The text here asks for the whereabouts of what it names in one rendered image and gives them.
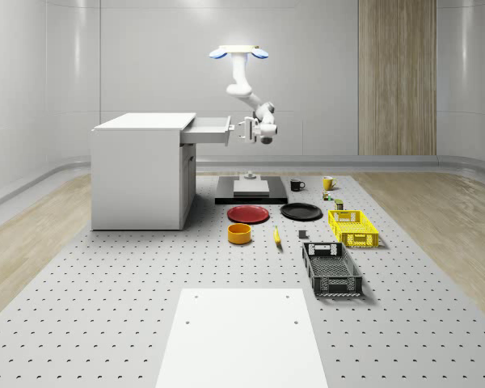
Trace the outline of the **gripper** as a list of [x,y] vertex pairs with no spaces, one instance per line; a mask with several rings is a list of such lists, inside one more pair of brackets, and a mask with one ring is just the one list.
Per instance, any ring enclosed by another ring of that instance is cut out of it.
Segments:
[[239,122],[238,125],[243,126],[244,134],[240,136],[245,142],[254,143],[256,142],[254,129],[255,129],[255,118],[246,116],[244,121]]

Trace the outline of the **white drawer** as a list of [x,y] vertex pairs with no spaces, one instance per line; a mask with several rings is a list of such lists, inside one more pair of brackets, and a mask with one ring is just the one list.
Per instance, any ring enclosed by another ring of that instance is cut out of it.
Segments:
[[221,143],[226,146],[230,132],[234,129],[230,122],[231,116],[195,117],[181,131],[180,142],[183,144]]

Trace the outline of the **black stove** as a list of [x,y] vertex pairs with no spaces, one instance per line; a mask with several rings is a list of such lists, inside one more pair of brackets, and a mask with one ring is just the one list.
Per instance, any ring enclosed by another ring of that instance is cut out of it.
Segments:
[[246,174],[221,176],[215,196],[216,205],[285,205],[288,196],[278,176]]

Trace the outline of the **red plate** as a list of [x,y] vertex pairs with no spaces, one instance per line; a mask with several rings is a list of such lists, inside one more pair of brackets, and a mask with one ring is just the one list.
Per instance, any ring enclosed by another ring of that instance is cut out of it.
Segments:
[[269,219],[269,212],[257,205],[239,205],[227,211],[227,217],[236,223],[257,224]]

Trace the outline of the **black plate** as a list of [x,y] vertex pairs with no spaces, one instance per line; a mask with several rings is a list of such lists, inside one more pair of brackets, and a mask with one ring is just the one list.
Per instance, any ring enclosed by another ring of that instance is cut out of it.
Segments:
[[318,206],[300,202],[283,205],[280,212],[294,221],[316,221],[323,217],[323,212]]

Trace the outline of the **yellow bowl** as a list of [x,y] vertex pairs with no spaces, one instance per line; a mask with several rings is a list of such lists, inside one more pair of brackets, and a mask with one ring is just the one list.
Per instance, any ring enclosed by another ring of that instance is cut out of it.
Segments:
[[228,241],[233,244],[243,245],[251,241],[251,227],[248,224],[235,223],[227,228]]

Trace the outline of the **white cabinet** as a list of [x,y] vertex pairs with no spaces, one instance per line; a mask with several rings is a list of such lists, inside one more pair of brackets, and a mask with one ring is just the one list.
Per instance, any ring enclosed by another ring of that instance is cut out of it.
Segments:
[[91,132],[91,227],[179,230],[188,203],[180,134],[192,113],[127,113]]

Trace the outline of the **yellow basket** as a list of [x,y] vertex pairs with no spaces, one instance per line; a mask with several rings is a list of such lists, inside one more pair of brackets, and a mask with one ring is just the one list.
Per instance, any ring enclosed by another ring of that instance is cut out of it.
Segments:
[[330,210],[328,223],[337,241],[347,247],[378,246],[378,231],[360,210]]

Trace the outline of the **dark grey basket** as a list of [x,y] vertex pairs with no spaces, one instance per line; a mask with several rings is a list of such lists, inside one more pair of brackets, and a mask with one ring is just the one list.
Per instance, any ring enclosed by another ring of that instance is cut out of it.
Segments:
[[341,242],[304,242],[304,263],[315,294],[362,294],[362,274]]

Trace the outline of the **white board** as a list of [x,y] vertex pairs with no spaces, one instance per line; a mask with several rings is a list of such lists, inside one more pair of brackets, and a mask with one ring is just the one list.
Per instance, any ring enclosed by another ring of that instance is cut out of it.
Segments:
[[156,388],[327,388],[301,289],[183,289]]

